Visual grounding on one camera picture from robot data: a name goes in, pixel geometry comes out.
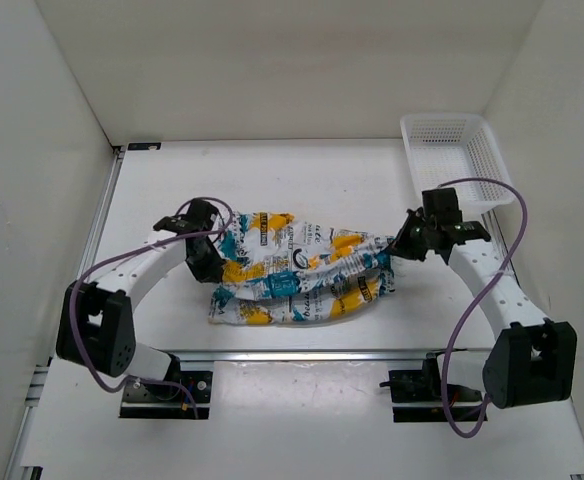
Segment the patterned white shorts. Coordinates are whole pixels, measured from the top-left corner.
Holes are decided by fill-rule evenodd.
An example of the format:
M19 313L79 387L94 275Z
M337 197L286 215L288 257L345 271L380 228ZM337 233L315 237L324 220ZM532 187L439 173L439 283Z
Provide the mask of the patterned white shorts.
M209 321L326 323L394 290L387 235L321 226L290 213L235 213L217 250L224 261Z

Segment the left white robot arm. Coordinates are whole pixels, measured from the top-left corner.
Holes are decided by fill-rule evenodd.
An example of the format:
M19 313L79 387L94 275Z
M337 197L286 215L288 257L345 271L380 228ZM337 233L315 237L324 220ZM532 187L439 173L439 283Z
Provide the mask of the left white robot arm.
M135 380L160 400L182 387L176 356L137 341L134 311L173 269L187 265L199 282L219 282L223 260L214 243L234 218L216 198L186 201L152 227L143 245L86 270L65 292L56 354L89 370L109 393L106 377Z

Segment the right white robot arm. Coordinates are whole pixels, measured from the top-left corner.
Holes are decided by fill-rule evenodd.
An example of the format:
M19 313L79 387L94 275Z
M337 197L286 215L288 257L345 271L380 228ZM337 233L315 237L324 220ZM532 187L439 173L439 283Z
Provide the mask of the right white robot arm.
M439 255L473 295L472 309L487 319L495 344L487 354L449 346L425 360L421 387L442 400L457 386L480 391L500 409L563 401L570 397L577 334L554 322L505 273L491 237L466 221L452 188L426 190L411 210L389 254L423 261Z

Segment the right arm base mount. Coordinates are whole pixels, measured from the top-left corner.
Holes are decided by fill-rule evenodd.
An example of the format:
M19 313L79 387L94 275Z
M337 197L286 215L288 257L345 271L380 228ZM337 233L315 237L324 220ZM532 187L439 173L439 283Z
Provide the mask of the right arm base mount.
M446 423L441 396L430 388L420 370L390 370L379 388L390 393L396 424ZM448 398L455 422L477 421L483 395L466 387L449 385Z

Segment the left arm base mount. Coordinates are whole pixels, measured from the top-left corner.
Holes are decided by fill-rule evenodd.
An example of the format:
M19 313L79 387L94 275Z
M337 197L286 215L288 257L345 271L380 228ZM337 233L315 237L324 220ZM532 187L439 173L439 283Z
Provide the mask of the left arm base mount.
M212 366L181 367L175 382L179 387L128 380L119 407L122 419L208 420L214 372Z

